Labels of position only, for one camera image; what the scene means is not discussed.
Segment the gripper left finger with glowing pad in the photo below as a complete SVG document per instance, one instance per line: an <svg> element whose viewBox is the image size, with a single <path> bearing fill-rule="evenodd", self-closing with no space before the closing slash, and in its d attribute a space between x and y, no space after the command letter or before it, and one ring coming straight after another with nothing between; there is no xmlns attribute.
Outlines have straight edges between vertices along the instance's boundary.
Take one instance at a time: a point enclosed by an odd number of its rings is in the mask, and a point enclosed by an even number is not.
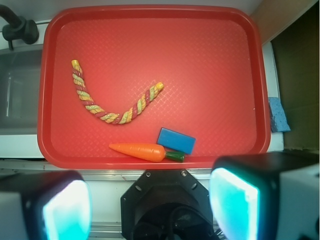
<svg viewBox="0 0 320 240"><path fill-rule="evenodd" d="M2 240L87 240L92 214L90 187L77 171L0 178Z"/></svg>

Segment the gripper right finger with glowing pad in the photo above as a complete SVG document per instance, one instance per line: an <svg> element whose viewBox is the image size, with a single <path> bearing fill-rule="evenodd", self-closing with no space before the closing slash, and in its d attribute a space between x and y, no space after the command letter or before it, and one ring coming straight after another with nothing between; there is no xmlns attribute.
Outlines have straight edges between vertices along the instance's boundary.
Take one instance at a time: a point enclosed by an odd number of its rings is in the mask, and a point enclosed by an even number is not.
<svg viewBox="0 0 320 240"><path fill-rule="evenodd" d="M303 151L221 156L210 173L209 202L229 240L317 240L320 156Z"/></svg>

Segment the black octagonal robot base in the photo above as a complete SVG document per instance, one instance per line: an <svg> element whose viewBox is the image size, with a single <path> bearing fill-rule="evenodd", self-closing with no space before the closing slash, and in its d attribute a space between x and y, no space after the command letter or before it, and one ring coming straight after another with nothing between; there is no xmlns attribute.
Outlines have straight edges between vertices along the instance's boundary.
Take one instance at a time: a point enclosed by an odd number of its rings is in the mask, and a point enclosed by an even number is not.
<svg viewBox="0 0 320 240"><path fill-rule="evenodd" d="M187 170L146 170L121 196L126 240L217 240L209 191Z"/></svg>

